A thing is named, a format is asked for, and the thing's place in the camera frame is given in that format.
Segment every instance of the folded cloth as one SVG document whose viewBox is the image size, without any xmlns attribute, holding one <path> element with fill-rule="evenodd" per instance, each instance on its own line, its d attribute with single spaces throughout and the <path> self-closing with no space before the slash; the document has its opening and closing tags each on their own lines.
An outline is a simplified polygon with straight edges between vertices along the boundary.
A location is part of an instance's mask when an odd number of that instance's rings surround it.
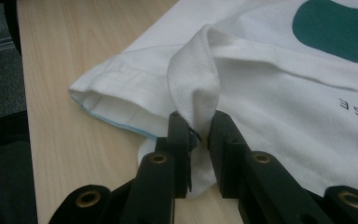
<svg viewBox="0 0 358 224">
<path fill-rule="evenodd" d="M 205 143 L 217 108 L 303 188 L 358 189 L 358 63 L 296 39 L 292 21 L 304 3 L 179 1 L 125 52 L 77 80 L 71 96 L 92 116 L 147 136 L 140 157 L 166 136 L 175 110 Z M 205 147 L 192 153 L 189 196 L 215 181 Z"/>
</svg>

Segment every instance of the white fabric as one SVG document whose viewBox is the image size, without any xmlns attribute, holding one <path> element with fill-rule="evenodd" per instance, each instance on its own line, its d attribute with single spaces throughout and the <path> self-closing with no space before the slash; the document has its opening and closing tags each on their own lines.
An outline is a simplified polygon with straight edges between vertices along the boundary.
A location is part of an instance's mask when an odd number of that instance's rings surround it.
<svg viewBox="0 0 358 224">
<path fill-rule="evenodd" d="M 71 95 L 91 115 L 148 136 L 140 155 L 166 136 L 174 110 L 206 139 L 217 108 L 252 150 L 276 156 L 304 188 L 358 189 L 358 63 L 296 40 L 291 21 L 304 2 L 179 1 L 126 52 L 75 82 Z M 190 196 L 214 183 L 204 145 L 192 168 Z"/>
</svg>

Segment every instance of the wooden table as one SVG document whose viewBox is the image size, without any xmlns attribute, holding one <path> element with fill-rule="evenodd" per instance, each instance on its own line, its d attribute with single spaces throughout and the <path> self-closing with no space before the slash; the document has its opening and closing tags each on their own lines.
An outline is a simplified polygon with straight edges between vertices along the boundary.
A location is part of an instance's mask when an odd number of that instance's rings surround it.
<svg viewBox="0 0 358 224">
<path fill-rule="evenodd" d="M 18 0 L 39 223 L 88 184 L 115 189 L 135 177 L 144 138 L 95 119 L 68 87 L 120 53 L 176 0 Z M 217 187 L 176 200 L 175 223 L 241 223 Z"/>
</svg>

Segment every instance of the black object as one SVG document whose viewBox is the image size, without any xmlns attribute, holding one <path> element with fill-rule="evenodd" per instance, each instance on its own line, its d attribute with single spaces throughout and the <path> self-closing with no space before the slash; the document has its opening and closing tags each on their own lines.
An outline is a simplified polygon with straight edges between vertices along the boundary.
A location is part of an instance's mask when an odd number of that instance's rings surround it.
<svg viewBox="0 0 358 224">
<path fill-rule="evenodd" d="M 113 192 L 101 186 L 75 190 L 50 223 L 173 223 L 174 198 L 191 188 L 189 155 L 196 136 L 172 113 L 168 137 L 144 156 L 132 181 Z M 324 197 L 307 192 L 275 157 L 251 151 L 228 114 L 216 111 L 208 149 L 222 197 L 239 199 L 243 223 L 358 223 L 357 189 L 332 187 Z"/>
</svg>

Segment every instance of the screw hole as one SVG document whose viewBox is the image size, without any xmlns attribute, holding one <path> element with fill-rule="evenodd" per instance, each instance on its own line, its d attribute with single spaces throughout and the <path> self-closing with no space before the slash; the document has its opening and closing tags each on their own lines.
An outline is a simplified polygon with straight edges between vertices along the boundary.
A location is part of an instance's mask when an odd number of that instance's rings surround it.
<svg viewBox="0 0 358 224">
<path fill-rule="evenodd" d="M 154 155 L 151 158 L 151 161 L 156 164 L 161 164 L 167 161 L 167 157 L 161 154 Z"/>
<path fill-rule="evenodd" d="M 254 160 L 263 164 L 269 163 L 271 161 L 271 158 L 269 156 L 266 156 L 264 154 L 255 154 Z"/>
<path fill-rule="evenodd" d="M 91 207 L 101 200 L 101 193 L 98 190 L 88 190 L 81 194 L 76 199 L 76 205 L 81 208 Z"/>
<path fill-rule="evenodd" d="M 338 198 L 345 204 L 358 209 L 358 195 L 344 190 L 338 194 Z"/>
</svg>

